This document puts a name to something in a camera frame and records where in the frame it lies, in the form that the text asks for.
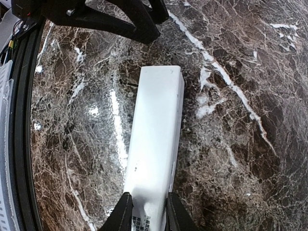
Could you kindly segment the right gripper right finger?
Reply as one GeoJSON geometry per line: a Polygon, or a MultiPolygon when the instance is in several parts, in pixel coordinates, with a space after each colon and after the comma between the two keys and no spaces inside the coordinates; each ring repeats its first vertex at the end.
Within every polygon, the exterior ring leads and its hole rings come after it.
{"type": "Polygon", "coordinates": [[[166,206],[166,231],[199,231],[176,193],[169,192],[166,206]]]}

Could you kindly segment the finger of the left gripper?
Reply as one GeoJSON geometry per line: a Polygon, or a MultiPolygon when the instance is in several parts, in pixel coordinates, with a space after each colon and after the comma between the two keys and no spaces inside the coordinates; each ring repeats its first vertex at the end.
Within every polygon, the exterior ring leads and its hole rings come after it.
{"type": "Polygon", "coordinates": [[[162,24],[169,18],[166,5],[163,0],[149,0],[151,10],[149,14],[155,24],[162,24]]]}

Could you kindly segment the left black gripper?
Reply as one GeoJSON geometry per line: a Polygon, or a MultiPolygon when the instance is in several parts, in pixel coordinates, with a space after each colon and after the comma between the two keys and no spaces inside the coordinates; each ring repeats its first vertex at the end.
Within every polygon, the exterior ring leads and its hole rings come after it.
{"type": "Polygon", "coordinates": [[[149,44],[160,32],[141,0],[109,0],[131,20],[131,24],[86,5],[84,0],[12,0],[13,13],[20,18],[43,15],[58,26],[95,29],[149,44]]]}

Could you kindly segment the white remote control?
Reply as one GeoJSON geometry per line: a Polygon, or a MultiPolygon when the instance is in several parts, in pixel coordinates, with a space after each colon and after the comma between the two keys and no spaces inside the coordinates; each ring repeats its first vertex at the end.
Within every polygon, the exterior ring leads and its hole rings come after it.
{"type": "Polygon", "coordinates": [[[132,230],[162,231],[180,141],[184,79],[177,65],[141,68],[124,191],[132,196],[132,230]]]}

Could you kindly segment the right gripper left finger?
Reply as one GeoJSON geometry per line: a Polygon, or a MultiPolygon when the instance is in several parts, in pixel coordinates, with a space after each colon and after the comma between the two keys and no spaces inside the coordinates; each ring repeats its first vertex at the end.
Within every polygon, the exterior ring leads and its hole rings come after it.
{"type": "Polygon", "coordinates": [[[132,210],[132,196],[125,192],[99,231],[131,231],[132,210]]]}

